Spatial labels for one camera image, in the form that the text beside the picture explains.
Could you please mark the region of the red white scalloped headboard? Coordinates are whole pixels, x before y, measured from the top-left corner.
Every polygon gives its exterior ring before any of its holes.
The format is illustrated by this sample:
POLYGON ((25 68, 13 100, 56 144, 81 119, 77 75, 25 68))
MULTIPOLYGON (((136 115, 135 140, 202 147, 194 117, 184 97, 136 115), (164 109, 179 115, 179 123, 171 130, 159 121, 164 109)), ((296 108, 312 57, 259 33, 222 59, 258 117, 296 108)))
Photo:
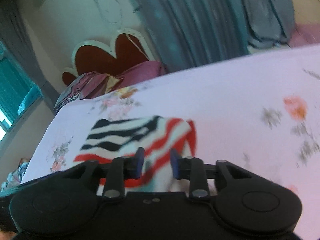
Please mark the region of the red white scalloped headboard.
POLYGON ((62 81, 70 85, 78 76, 92 71, 118 76, 137 64, 154 60, 144 36, 135 29, 123 28, 112 35, 110 44, 96 40, 77 44, 62 81))

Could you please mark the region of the crumpled floral bedding heap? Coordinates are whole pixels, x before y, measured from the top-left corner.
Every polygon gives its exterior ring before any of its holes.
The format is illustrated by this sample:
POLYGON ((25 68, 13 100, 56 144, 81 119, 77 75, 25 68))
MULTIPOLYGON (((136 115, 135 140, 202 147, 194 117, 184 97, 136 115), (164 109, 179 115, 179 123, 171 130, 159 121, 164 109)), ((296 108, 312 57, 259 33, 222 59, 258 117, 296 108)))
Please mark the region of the crumpled floral bedding heap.
POLYGON ((20 185, 27 167, 29 165, 29 159, 21 159, 18 167, 10 172, 7 176, 7 179, 1 184, 1 192, 13 189, 20 185))

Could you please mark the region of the teal window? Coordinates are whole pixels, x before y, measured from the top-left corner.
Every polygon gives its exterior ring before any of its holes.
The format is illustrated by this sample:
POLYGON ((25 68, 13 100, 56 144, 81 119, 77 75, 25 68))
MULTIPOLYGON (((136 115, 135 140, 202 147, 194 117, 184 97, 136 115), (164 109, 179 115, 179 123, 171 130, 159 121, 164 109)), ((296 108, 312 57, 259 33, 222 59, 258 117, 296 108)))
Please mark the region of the teal window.
POLYGON ((39 88, 27 76, 14 57, 1 44, 1 140, 12 130, 22 115, 42 98, 39 88))

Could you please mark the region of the folded patterned blankets pile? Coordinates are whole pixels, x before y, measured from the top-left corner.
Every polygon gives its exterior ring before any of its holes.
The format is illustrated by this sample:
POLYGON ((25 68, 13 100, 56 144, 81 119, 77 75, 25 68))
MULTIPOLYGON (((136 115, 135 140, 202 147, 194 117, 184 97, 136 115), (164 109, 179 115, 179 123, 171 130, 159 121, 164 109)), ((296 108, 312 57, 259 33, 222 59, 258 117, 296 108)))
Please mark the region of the folded patterned blankets pile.
POLYGON ((109 74, 89 72, 77 77, 59 96, 54 106, 57 114, 61 108, 76 100, 93 99, 115 90, 123 81, 109 74))

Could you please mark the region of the magenta pillow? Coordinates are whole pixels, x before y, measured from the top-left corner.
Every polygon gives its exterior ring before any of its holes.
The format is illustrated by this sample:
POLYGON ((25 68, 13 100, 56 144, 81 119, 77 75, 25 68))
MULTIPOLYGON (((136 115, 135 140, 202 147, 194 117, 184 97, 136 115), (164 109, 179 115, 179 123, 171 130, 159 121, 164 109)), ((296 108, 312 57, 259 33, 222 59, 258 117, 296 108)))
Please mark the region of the magenta pillow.
POLYGON ((139 63, 116 76, 120 83, 112 91, 136 85, 150 79, 167 74, 167 68, 158 61, 145 61, 139 63))

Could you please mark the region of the blue grey curtain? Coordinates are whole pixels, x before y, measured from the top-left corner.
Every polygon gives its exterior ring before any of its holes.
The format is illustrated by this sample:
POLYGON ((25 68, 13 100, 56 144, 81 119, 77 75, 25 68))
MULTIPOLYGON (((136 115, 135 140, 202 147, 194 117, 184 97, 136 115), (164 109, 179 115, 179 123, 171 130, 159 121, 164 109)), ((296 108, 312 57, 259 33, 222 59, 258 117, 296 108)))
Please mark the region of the blue grey curtain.
POLYGON ((161 61, 177 72, 289 42, 292 0, 130 0, 161 61))

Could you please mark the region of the striped red black white sweater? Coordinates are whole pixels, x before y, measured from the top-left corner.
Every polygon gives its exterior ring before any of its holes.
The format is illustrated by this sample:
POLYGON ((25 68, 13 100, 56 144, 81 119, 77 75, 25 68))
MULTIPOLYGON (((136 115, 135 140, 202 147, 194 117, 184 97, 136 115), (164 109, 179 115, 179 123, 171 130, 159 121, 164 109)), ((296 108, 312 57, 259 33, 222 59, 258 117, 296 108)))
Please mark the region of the striped red black white sweater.
POLYGON ((175 180, 170 165, 170 151, 193 157, 196 128, 191 120, 151 116, 127 120, 98 120, 89 130, 74 165, 88 160, 108 164, 117 157, 132 157, 144 148, 144 164, 139 179, 125 181, 126 191, 186 191, 186 180, 175 180))

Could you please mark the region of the pink floral bed sheet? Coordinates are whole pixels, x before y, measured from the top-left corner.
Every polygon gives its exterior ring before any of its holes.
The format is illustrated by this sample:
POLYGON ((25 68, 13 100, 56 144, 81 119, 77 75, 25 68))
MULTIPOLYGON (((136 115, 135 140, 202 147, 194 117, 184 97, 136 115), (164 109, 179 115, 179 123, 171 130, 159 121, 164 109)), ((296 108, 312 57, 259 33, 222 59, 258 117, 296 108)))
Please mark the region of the pink floral bed sheet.
POLYGON ((319 239, 319 46, 277 50, 210 64, 65 105, 36 148, 23 182, 82 161, 109 163, 138 144, 104 153, 89 139, 100 119, 141 122, 159 116, 143 175, 127 190, 184 191, 174 181, 169 149, 205 163, 243 167, 297 194, 303 204, 295 232, 319 239))

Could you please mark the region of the grey window curtain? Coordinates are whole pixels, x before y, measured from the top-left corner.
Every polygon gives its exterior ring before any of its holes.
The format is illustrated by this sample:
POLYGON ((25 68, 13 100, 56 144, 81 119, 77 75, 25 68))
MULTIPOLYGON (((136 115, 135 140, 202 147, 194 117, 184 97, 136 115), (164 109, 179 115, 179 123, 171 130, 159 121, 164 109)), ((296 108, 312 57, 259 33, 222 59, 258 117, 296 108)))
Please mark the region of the grey window curtain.
POLYGON ((18 0, 1 0, 1 42, 37 85, 45 103, 53 111, 60 94, 45 78, 40 68, 18 7, 18 0))

